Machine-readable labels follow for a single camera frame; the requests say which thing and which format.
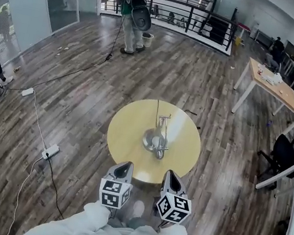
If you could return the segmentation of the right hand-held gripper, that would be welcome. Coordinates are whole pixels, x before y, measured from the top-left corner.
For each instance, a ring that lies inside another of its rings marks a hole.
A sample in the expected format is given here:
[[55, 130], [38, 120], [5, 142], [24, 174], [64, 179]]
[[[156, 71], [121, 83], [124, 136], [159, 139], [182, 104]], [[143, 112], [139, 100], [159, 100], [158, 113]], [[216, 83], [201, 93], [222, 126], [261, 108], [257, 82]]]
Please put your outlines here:
[[173, 170], [168, 170], [161, 183], [160, 198], [156, 203], [160, 218], [181, 224], [191, 215], [191, 203], [181, 178]]

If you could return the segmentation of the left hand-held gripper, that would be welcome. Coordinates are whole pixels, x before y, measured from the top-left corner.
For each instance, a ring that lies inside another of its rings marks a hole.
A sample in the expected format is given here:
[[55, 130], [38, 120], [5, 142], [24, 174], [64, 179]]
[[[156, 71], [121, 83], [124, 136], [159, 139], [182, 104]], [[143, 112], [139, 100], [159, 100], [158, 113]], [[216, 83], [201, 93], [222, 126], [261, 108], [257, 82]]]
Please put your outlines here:
[[100, 182], [99, 201], [109, 208], [121, 209], [130, 197], [133, 188], [131, 179], [134, 164], [121, 162], [112, 166]]

